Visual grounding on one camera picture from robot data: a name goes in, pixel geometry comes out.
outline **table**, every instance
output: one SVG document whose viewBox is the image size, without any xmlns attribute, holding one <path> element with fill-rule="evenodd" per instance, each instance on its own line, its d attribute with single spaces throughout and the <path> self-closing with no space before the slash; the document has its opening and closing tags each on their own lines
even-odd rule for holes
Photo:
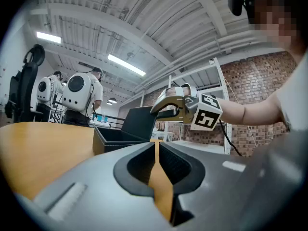
<svg viewBox="0 0 308 231">
<path fill-rule="evenodd" d="M 23 122 L 0 128 L 1 169 L 14 192 L 33 199 L 92 151 L 93 128 Z"/>
<path fill-rule="evenodd" d="M 172 132 L 164 132 L 164 131 L 153 131 L 152 132 L 152 138 L 158 139 L 158 137 L 164 137 L 164 135 L 167 134 L 167 138 L 169 138 L 169 141 L 172 141 Z"/>
<path fill-rule="evenodd" d="M 90 120 L 90 125 L 92 126 L 96 126 L 96 127 L 99 127 L 99 128 L 110 128 L 110 124 L 108 122 L 101 122 L 101 121 L 93 121 L 93 120 Z"/>
</svg>

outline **person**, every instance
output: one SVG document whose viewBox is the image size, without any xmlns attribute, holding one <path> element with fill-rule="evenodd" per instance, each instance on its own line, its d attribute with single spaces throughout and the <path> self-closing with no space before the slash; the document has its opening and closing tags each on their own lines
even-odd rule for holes
<svg viewBox="0 0 308 231">
<path fill-rule="evenodd" d="M 63 93 L 63 86 L 60 82 L 60 80 L 63 79 L 62 73 L 60 71 L 55 71 L 53 75 L 48 77 L 52 82 L 52 94 L 50 99 L 47 102 L 43 102 L 38 100 L 37 109 L 36 111 L 42 112 L 43 115 L 36 115 L 35 121 L 42 121 L 42 122 L 48 122 L 49 121 L 49 114 L 52 106 L 52 101 L 54 99 L 55 93 Z"/>
<path fill-rule="evenodd" d="M 97 110 L 103 100 L 103 87 L 101 78 L 103 72 L 100 68 L 95 67 L 90 73 L 87 73 L 93 84 L 93 92 L 91 93 L 89 105 L 81 112 L 67 109 L 64 115 L 64 124 L 89 127 L 90 115 L 93 110 Z"/>
<path fill-rule="evenodd" d="M 243 0 L 249 23 L 272 43 L 288 51 L 297 68 L 285 84 L 266 100 L 238 104 L 221 100 L 221 120 L 236 125 L 271 125 L 283 122 L 288 130 L 308 128 L 308 33 L 306 0 Z M 175 88 L 166 95 L 175 95 Z M 184 95 L 190 95 L 184 88 Z"/>
</svg>

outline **black office chair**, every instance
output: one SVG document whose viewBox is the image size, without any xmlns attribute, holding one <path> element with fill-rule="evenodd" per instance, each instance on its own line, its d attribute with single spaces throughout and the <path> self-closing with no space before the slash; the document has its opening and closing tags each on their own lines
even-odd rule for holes
<svg viewBox="0 0 308 231">
<path fill-rule="evenodd" d="M 38 66 L 45 59 L 45 50 L 41 45 L 34 47 L 24 57 L 23 70 L 11 78 L 9 101 L 5 106 L 5 113 L 8 118 L 12 117 L 13 122 L 33 121 L 34 116 L 42 116 L 42 112 L 31 111 L 31 94 L 35 79 L 38 74 Z"/>
</svg>

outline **open black box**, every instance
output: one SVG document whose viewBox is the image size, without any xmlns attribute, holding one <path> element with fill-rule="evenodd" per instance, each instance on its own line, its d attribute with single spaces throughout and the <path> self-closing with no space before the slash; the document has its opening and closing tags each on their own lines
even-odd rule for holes
<svg viewBox="0 0 308 231">
<path fill-rule="evenodd" d="M 149 142 L 156 121 L 156 115 L 150 114 L 151 108 L 152 106 L 130 109 L 121 130 L 95 127 L 94 154 Z"/>
</svg>

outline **ceiling light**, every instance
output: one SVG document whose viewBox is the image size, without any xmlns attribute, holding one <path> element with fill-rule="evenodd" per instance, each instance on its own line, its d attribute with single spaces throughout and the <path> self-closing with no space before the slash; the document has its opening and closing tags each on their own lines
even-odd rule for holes
<svg viewBox="0 0 308 231">
<path fill-rule="evenodd" d="M 115 98 L 110 98 L 110 99 L 108 100 L 108 102 L 116 103 L 116 99 L 115 99 Z"/>
<path fill-rule="evenodd" d="M 56 42 L 58 44 L 61 44 L 61 38 L 60 37 L 57 37 L 57 36 L 54 36 L 54 35 L 50 35 L 50 34 L 46 34 L 46 33 L 40 33 L 40 32 L 37 32 L 37 37 L 39 39 L 45 39 L 45 40 L 49 40 L 49 41 L 52 41 L 52 42 Z"/>
<path fill-rule="evenodd" d="M 113 61 L 113 62 L 115 62 L 115 63 L 117 63 L 117 64 L 122 65 L 123 67 L 126 67 L 126 68 L 130 69 L 131 71 L 134 71 L 135 73 L 137 73 L 137 74 L 139 74 L 139 75 L 141 75 L 141 76 L 144 76 L 144 75 L 145 75 L 145 72 L 143 72 L 142 70 L 140 70 L 140 69 L 134 67 L 133 65 L 130 65 L 130 64 L 127 63 L 127 62 L 124 62 L 123 60 L 121 60 L 121 59 L 119 59 L 119 58 L 117 58 L 117 57 L 115 57 L 115 56 L 113 56 L 113 55 L 110 55 L 110 54 L 109 54 L 109 55 L 108 55 L 108 59 L 111 60 L 111 61 Z"/>
</svg>

